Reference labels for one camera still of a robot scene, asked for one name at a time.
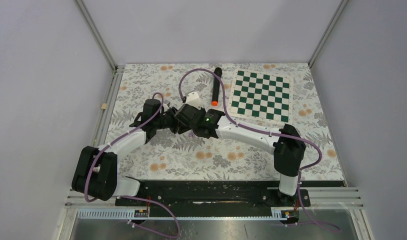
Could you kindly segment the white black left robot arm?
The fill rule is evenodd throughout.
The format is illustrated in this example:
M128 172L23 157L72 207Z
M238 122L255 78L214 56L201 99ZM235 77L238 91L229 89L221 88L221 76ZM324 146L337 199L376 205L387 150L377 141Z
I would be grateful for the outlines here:
M158 99L147 99L127 131L113 141L99 147L86 146L81 150L71 188L84 194L88 203L107 201L111 197L127 196L132 204L142 205L147 193L133 177L121 176L119 161L135 149L148 143L158 130L178 133L178 110Z

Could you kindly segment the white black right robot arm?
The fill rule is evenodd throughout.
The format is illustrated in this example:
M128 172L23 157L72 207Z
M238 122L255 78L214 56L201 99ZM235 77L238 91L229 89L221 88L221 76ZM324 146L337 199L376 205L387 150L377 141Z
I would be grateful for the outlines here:
M261 149L273 156L274 169L279 173L278 199L291 206L298 200L298 175L306 145L296 129L289 124L282 128L263 128L233 123L219 110L196 108L184 104L174 117L197 137L235 140Z

